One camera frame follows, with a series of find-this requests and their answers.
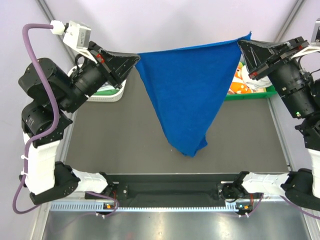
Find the green microfiber towel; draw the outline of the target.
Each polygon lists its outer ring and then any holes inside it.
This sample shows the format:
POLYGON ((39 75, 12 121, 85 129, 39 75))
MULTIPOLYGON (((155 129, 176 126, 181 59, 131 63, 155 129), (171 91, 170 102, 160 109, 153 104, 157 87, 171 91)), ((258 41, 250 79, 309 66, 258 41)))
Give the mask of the green microfiber towel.
POLYGON ((117 94, 119 91, 116 89, 109 89, 104 91, 97 91, 94 95, 95 96, 112 96, 117 94))

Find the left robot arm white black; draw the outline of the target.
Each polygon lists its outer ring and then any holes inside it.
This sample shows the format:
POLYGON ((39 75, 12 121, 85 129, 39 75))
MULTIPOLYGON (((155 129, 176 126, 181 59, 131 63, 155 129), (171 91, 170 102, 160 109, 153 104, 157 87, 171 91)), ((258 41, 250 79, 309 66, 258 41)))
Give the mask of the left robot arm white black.
POLYGON ((29 151, 24 155, 28 167, 19 178, 35 205, 74 192, 95 192, 105 199, 113 194, 114 187, 105 173, 81 172, 56 161, 64 131, 72 124, 68 114, 77 111, 106 83, 121 89, 140 60, 138 54, 107 51, 93 41, 88 51, 92 58, 85 57, 83 64, 76 64, 70 74, 43 57, 31 63, 18 81, 32 99, 21 113, 29 151))

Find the blue towel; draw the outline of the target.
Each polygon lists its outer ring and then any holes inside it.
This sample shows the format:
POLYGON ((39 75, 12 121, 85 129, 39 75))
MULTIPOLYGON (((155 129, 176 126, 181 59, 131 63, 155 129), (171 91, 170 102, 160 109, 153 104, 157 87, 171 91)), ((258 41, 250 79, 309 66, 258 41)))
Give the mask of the blue towel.
POLYGON ((163 133, 181 154, 194 157, 207 146, 240 62, 238 39, 143 52, 136 69, 163 133))

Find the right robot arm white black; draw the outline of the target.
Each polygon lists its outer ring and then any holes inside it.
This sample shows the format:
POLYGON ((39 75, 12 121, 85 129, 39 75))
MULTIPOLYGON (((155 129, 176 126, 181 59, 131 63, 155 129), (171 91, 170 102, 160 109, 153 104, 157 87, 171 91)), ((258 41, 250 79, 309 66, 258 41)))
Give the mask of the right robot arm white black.
POLYGON ((320 48, 302 37, 285 42, 240 40, 239 48, 252 80, 269 78, 283 109, 278 114, 286 173, 244 171, 233 184, 239 198, 249 194, 274 195, 309 210, 320 209, 320 82, 302 65, 302 58, 320 48))

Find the white perforated plastic basket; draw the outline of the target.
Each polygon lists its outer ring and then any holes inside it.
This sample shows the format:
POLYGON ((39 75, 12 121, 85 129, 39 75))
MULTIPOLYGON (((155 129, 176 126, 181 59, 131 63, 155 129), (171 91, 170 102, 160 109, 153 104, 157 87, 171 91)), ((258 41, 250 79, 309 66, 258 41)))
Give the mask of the white perforated plastic basket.
POLYGON ((126 80, 121 83, 121 88, 115 88, 100 71, 90 64, 74 66, 67 76, 74 80, 76 87, 85 85, 83 101, 89 102, 117 102, 124 93, 126 80))

